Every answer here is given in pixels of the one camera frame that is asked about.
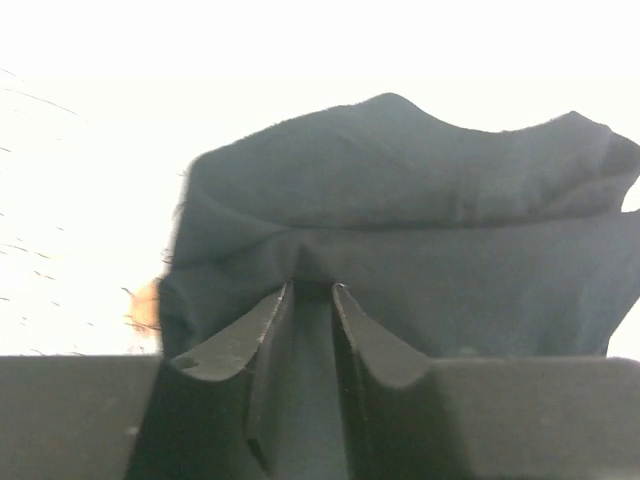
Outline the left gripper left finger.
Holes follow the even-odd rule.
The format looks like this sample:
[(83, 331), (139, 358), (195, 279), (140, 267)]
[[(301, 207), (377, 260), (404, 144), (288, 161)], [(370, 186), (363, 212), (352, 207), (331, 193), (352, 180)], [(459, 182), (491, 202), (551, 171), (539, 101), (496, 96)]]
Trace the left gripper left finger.
[(294, 287), (192, 350), (5, 356), (5, 479), (269, 479), (276, 469)]

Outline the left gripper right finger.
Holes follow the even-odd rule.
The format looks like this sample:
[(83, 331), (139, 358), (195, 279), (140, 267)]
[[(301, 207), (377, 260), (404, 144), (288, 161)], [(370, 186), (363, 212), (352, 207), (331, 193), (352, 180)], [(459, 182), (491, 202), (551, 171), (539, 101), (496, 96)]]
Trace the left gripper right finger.
[(639, 365), (623, 358), (431, 359), (333, 289), (353, 479), (635, 479)]

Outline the black t shirt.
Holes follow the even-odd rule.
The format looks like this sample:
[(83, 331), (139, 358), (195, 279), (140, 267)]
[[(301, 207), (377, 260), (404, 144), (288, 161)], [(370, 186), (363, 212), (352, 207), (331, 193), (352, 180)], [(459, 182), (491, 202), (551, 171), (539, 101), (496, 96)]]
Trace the black t shirt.
[(135, 478), (635, 479), (638, 145), (392, 93), (190, 167)]

